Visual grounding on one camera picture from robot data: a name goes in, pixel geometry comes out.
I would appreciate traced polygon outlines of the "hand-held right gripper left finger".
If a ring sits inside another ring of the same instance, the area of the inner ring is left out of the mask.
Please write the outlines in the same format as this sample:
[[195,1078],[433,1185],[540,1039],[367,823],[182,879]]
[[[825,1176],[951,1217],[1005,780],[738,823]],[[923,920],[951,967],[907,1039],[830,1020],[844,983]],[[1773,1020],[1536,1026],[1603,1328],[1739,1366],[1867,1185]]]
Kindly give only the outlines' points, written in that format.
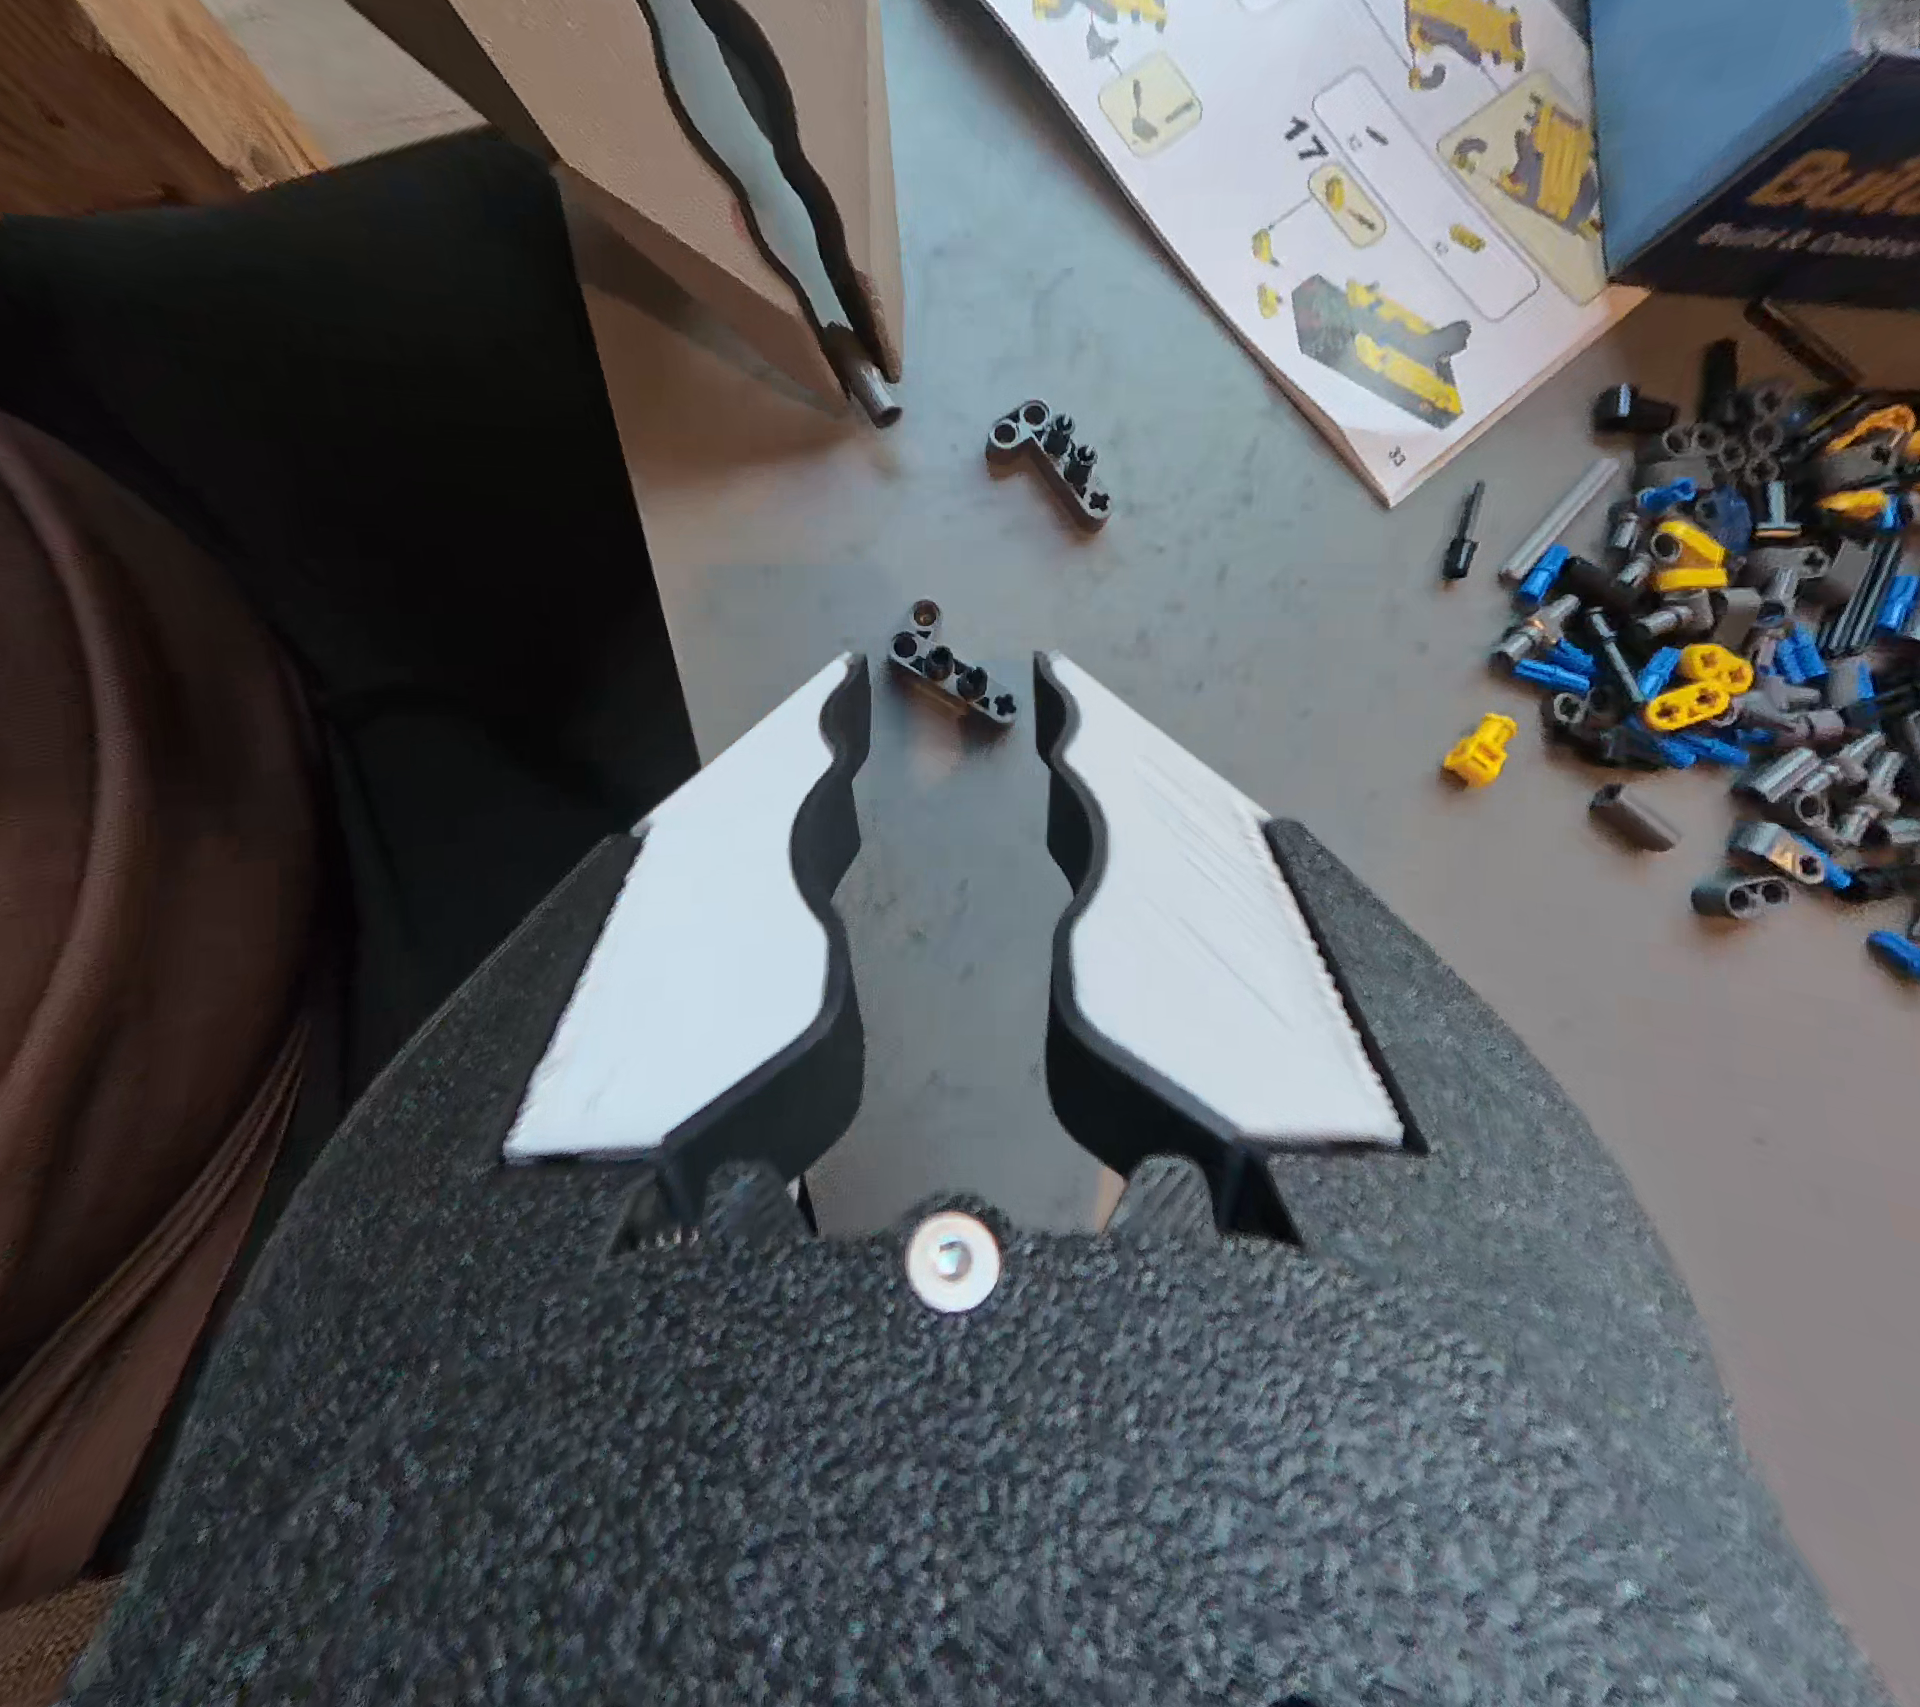
[[503,1167],[639,1167],[699,1221],[719,1167],[792,1196],[865,1104],[852,879],[867,661],[830,656],[667,792],[517,1091]]

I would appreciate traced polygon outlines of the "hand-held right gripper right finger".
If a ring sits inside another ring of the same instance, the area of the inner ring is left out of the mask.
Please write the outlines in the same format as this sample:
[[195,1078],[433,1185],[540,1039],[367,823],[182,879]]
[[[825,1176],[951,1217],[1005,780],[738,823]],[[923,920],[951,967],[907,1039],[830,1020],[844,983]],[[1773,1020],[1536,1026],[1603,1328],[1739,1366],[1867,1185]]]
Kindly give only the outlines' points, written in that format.
[[1281,819],[1062,651],[1030,656],[1030,719],[1072,880],[1041,1094],[1116,1196],[1181,1164],[1219,1235],[1297,1241],[1275,1153],[1427,1153]]

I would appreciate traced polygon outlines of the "grey stone-look desk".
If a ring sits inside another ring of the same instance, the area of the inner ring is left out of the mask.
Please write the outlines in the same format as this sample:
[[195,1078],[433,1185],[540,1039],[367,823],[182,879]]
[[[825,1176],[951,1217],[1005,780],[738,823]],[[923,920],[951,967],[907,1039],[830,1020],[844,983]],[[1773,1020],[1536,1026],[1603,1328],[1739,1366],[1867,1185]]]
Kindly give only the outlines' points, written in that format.
[[[1505,703],[1500,561],[1595,462],[1606,386],[1697,397],[1743,306],[1648,302],[1393,511],[1256,377],[1151,239],[1038,72],[972,0],[879,0],[907,386],[830,423],[673,302],[578,196],[568,253],[654,549],[699,752],[916,596],[1030,692],[1062,651],[1256,802],[1311,823],[1578,1094],[1665,1241],[1752,1458],[1835,1617],[1913,1699],[1920,1577],[1920,1117],[1913,996],[1867,967],[1885,915],[1687,911],[1728,787],[1652,780],[1678,852],[1590,823],[1603,774]],[[1075,527],[987,428],[1041,397],[1094,449]],[[1464,484],[1481,561],[1439,583]],[[1500,787],[1445,746],[1517,713]]]

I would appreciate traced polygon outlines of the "wooden beam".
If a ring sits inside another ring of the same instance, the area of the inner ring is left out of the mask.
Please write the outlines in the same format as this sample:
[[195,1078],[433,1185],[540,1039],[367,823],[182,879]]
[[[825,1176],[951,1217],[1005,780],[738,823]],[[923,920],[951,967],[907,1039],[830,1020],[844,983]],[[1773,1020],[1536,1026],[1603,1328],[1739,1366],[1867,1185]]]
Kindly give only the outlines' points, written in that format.
[[198,0],[0,0],[0,213],[222,205],[315,167]]

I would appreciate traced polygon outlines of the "grey L-shaped beam with pins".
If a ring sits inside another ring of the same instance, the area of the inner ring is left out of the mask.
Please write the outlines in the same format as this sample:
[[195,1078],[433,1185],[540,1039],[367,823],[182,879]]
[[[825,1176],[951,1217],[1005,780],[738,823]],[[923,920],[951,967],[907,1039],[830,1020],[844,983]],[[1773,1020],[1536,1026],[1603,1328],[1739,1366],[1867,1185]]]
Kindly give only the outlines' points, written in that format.
[[1011,404],[987,428],[987,462],[1038,474],[1075,527],[1110,527],[1110,484],[1094,474],[1094,449],[1041,397]]
[[1019,719],[1019,692],[947,643],[934,596],[907,603],[901,631],[888,638],[888,667],[972,729],[1005,734]]

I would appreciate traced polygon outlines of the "person's black pants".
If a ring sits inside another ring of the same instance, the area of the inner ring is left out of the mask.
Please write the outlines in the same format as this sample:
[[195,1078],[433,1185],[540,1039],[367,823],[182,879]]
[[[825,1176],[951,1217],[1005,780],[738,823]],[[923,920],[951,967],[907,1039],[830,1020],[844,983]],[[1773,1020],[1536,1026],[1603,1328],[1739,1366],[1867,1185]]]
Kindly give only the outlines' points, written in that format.
[[417,1026],[694,774],[567,199],[440,139],[234,205],[5,213],[0,349],[5,416],[166,521],[300,679],[331,1039],[259,1235]]

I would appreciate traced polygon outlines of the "light grey ribbed rod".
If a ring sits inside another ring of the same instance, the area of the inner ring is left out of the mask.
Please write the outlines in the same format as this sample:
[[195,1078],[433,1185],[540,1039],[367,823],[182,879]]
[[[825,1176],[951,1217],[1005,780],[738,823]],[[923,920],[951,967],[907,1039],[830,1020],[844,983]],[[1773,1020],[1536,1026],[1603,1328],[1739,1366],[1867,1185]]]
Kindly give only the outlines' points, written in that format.
[[1550,509],[1545,521],[1511,543],[1511,561],[1500,562],[1500,583],[1526,583],[1545,549],[1603,497],[1623,495],[1623,454],[1590,462]]

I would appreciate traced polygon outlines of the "person's brown sweater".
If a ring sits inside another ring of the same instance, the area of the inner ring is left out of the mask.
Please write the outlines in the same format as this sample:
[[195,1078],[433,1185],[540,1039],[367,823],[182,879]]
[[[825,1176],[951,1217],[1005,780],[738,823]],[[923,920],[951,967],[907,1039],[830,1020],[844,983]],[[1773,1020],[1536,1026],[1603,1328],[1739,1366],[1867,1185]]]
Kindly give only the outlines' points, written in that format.
[[0,435],[0,1600],[87,1587],[331,1039],[300,679],[103,465]]

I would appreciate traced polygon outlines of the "pile of small building pieces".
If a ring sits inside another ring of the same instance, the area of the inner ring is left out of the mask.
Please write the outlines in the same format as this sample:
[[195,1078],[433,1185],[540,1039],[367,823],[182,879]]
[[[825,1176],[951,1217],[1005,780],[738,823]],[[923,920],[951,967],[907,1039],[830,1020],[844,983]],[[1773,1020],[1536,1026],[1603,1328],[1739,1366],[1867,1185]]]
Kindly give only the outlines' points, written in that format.
[[1595,435],[1627,449],[1623,495],[1505,583],[1487,667],[1536,703],[1545,746],[1652,814],[1652,780],[1719,780],[1707,879],[1782,879],[1799,902],[1885,915],[1859,945],[1913,996],[1913,386],[1867,386],[1774,302],[1752,302],[1743,330],[1782,349],[1782,377],[1743,377],[1739,339],[1715,339],[1692,406],[1641,386],[1595,397]]

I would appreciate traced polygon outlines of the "blue cardboard box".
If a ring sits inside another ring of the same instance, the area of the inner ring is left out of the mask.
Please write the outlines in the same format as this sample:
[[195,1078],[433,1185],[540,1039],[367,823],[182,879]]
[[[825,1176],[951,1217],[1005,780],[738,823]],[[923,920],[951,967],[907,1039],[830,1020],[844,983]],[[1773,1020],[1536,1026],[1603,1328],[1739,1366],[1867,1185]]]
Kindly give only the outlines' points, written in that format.
[[1920,61],[1857,0],[1590,0],[1590,72],[1613,286],[1920,306]]

